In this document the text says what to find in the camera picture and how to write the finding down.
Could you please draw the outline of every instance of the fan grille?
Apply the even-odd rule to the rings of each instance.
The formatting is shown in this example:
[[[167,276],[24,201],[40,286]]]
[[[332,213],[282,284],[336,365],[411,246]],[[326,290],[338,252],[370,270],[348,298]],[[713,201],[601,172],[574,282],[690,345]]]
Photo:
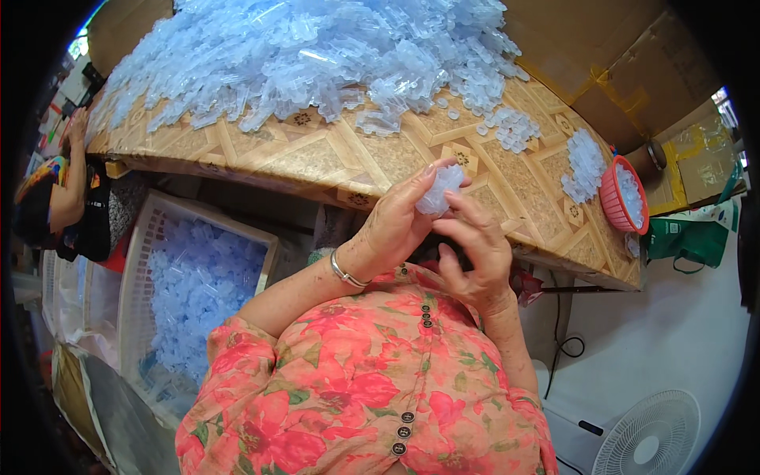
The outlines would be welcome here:
[[[613,427],[597,454],[592,474],[674,475],[692,453],[699,423],[699,405],[688,392],[671,389],[652,394]],[[642,455],[647,450],[636,454],[646,438],[645,444],[654,454]]]

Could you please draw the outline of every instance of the red plastic basket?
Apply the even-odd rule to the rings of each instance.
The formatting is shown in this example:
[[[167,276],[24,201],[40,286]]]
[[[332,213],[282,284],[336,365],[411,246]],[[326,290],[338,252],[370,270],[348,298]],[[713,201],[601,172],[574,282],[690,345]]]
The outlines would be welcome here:
[[[615,173],[615,167],[618,163],[620,163],[624,169],[633,173],[633,177],[636,178],[638,193],[641,195],[641,201],[644,202],[644,206],[641,208],[641,214],[644,216],[644,225],[641,229],[636,229],[636,225],[634,225],[631,216],[628,214],[628,210],[625,209],[625,205],[622,203],[620,186],[617,182],[617,173]],[[602,208],[607,215],[607,219],[610,220],[614,227],[621,231],[630,231],[641,235],[646,234],[649,229],[649,207],[647,206],[647,196],[643,191],[644,187],[641,186],[641,180],[638,179],[636,170],[633,169],[633,166],[623,155],[616,155],[613,159],[613,164],[608,166],[606,172],[602,175],[602,186],[599,188],[599,196],[602,199]]]

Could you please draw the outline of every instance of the table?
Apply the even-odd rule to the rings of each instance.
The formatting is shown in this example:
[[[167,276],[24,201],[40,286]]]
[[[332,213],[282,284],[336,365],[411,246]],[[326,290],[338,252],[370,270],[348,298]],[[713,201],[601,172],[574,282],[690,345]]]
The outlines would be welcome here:
[[[528,113],[542,134],[513,154],[502,149],[495,129],[477,134],[483,117],[465,109],[460,97],[448,90],[438,97],[460,111],[459,119],[437,106],[428,114],[409,111],[401,133],[386,138],[353,127],[364,106],[344,110],[330,124],[315,107],[285,120],[272,116],[251,133],[224,117],[194,130],[185,114],[148,134],[146,124],[163,104],[148,111],[140,98],[127,119],[99,133],[87,152],[133,169],[228,179],[367,211],[392,184],[453,154],[473,177],[464,192],[497,216],[518,258],[604,287],[642,288],[641,261],[627,251],[624,233],[612,228],[599,197],[578,206],[562,191],[562,175],[572,173],[566,142],[574,131],[586,128],[612,161],[609,146],[586,121],[540,82],[508,79],[505,104]]]

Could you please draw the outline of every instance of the green bag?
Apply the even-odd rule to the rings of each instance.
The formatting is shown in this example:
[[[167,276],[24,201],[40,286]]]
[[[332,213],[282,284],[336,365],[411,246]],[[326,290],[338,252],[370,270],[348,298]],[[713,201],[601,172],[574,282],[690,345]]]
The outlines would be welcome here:
[[[716,268],[723,259],[729,231],[739,226],[739,208],[733,199],[720,204],[709,204],[696,210],[683,211],[649,219],[649,230],[644,237],[648,259],[673,258],[673,269],[684,274],[701,271],[705,265]],[[676,262],[702,264],[696,271],[684,271]]]

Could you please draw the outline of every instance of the floral blouse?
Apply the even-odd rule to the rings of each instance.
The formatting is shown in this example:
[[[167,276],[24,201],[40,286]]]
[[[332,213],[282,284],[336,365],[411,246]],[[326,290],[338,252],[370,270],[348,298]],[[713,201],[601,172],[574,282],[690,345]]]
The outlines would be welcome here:
[[[556,475],[538,396],[510,388],[474,309],[414,264],[277,340],[232,317],[176,434],[183,473]]]

